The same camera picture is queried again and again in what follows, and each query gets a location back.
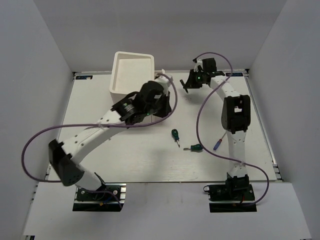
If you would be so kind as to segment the blue red screwdriver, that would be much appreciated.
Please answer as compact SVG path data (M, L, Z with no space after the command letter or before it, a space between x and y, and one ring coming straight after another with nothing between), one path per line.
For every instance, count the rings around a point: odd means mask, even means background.
M221 136L221 138L216 142L216 144L215 144L214 147L213 147L213 151L216 151L216 150L219 148L219 146L220 146L220 144L222 143L225 135L226 135L226 132L225 132L225 133Z

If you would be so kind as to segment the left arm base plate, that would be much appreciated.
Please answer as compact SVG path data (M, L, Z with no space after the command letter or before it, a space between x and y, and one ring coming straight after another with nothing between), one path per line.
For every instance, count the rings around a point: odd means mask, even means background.
M106 192L91 193L84 188L77 187L73 202L73 212L120 212L125 203L126 184L111 183L106 185Z

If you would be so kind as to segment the green stubby screwdriver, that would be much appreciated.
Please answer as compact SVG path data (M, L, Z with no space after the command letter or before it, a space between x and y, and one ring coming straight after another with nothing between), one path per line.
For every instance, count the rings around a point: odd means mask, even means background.
M180 148L180 137L179 137L179 132L177 129L172 129L171 130L171 135L174 139L174 141L177 143L178 147Z
M201 152L203 147L201 144L191 145L190 147L183 148L184 151L191 151L191 152Z

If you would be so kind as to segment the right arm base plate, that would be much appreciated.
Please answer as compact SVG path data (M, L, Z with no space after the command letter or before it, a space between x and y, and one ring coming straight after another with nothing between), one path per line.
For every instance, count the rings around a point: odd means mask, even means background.
M211 184L203 187L208 194L211 213L254 213L257 212L253 187L249 184L246 190L229 193L225 184Z

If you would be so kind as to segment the white drawer cabinet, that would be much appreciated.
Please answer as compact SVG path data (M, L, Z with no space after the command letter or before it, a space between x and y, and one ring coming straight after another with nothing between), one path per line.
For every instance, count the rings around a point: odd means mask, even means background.
M127 94L139 91L155 77L155 60L151 54L118 51L114 55L109 92L115 104Z

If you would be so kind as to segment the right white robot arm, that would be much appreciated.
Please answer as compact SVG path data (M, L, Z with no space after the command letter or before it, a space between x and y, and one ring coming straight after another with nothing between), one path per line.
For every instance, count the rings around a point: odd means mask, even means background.
M251 123L251 99L249 95L242 95L236 91L223 71L218 71L215 59L206 58L193 60L195 67L190 70L186 82L182 80L183 89L199 89L208 85L223 101L221 125L226 131L229 157L235 159L230 163L227 179L249 182L245 166L245 138Z

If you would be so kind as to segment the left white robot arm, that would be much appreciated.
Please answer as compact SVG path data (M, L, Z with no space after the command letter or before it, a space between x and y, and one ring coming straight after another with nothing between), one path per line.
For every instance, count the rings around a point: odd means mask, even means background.
M140 91L127 94L101 117L95 126L62 142L56 139L48 144L49 161L65 187L76 185L88 190L99 200L105 196L106 184L97 173L81 166L82 160L105 141L130 126L140 125L144 118L154 115L167 117L170 107L171 81L163 76L144 83Z

